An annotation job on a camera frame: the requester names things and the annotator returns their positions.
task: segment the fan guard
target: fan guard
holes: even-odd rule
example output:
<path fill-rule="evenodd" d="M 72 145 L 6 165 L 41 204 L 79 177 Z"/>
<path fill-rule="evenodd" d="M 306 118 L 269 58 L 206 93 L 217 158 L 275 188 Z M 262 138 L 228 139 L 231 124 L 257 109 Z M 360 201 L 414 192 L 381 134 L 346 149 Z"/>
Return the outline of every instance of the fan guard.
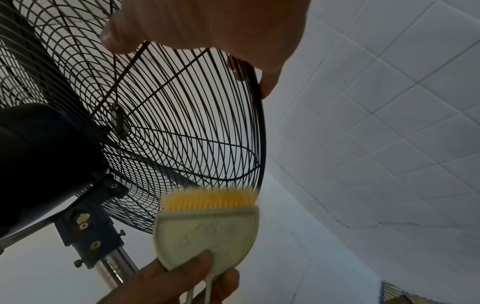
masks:
<path fill-rule="evenodd" d="M 247 80 L 236 81 L 220 50 L 144 43 L 110 54 L 99 35 L 119 5 L 0 0 L 0 107 L 45 103 L 69 117 L 130 189 L 104 210 L 151 233 L 174 188 L 260 187 L 265 124 L 253 68 L 243 65 Z M 32 56 L 42 48 L 51 58 Z"/>

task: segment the yellow bristles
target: yellow bristles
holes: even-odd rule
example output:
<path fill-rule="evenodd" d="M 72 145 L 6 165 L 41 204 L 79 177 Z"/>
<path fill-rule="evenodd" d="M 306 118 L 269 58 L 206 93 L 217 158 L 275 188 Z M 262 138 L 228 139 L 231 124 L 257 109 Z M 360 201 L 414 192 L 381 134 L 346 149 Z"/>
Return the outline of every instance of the yellow bristles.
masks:
<path fill-rule="evenodd" d="M 258 192 L 251 189 L 192 189 L 163 198 L 164 211 L 253 207 Z"/>

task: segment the wall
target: wall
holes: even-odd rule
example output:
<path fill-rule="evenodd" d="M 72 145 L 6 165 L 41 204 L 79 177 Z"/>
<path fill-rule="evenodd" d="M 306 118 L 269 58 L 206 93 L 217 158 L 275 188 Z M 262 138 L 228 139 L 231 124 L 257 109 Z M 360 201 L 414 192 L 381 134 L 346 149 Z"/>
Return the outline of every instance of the wall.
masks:
<path fill-rule="evenodd" d="M 225 303 L 376 303 L 380 278 L 353 255 L 268 174 L 259 207 L 257 241 L 238 267 L 240 288 Z M 124 229 L 125 250 L 138 267 L 154 259 L 151 235 Z M 76 269 L 49 226 L 0 257 L 2 302 L 93 304 L 107 293 L 94 270 Z"/>
<path fill-rule="evenodd" d="M 382 278 L 478 302 L 480 2 L 313 0 L 269 172 Z"/>

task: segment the metal pole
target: metal pole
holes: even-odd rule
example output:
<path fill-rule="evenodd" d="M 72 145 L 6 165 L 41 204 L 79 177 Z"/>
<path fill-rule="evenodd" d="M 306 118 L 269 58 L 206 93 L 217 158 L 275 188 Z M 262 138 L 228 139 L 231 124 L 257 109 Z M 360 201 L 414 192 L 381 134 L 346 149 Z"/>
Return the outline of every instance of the metal pole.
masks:
<path fill-rule="evenodd" d="M 93 267 L 110 289 L 117 288 L 139 270 L 122 247 L 112 251 Z"/>

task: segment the cleaning brush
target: cleaning brush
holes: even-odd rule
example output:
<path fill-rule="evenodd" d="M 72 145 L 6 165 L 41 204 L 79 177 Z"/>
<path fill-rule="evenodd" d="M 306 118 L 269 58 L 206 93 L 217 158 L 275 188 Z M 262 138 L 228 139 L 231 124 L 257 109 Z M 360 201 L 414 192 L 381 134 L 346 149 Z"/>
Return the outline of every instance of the cleaning brush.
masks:
<path fill-rule="evenodd" d="M 255 242 L 257 196 L 251 189 L 189 189 L 162 200 L 163 212 L 153 224 L 153 246 L 162 265 L 171 270 L 206 249 L 213 253 L 204 304 L 210 303 L 214 279 L 237 266 Z M 188 291 L 186 304 L 191 304 L 193 292 Z"/>

